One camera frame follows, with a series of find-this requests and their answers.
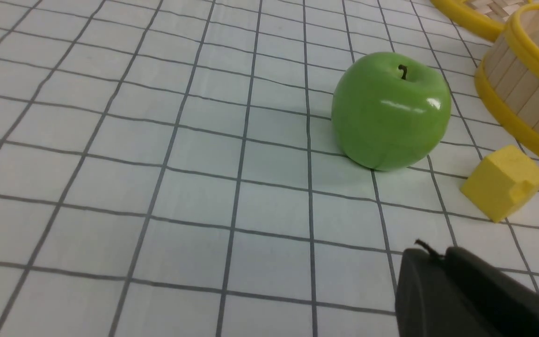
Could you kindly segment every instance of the apple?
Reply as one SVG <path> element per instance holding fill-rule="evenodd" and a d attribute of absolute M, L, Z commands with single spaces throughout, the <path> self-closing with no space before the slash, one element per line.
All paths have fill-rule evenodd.
<path fill-rule="evenodd" d="M 407 167 L 442 139 L 451 93 L 442 75 L 397 53 L 373 53 L 342 75 L 332 124 L 344 153 L 376 170 Z"/>

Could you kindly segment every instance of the white surface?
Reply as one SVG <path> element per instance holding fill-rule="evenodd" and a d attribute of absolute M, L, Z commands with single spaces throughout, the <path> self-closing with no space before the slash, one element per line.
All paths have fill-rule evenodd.
<path fill-rule="evenodd" d="M 459 191 L 516 144 L 475 97 L 488 43 L 428 0 L 8 1 L 0 336 L 395 337 L 418 237 L 539 290 L 539 193 L 492 224 Z M 374 180 L 331 92 L 393 49 L 455 104 L 429 159 Z"/>

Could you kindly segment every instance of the yellow cube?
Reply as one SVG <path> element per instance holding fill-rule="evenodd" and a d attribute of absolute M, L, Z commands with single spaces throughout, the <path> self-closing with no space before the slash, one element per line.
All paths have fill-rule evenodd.
<path fill-rule="evenodd" d="M 490 220 L 499 222 L 539 190 L 539 167 L 509 145 L 486 156 L 460 188 Z"/>

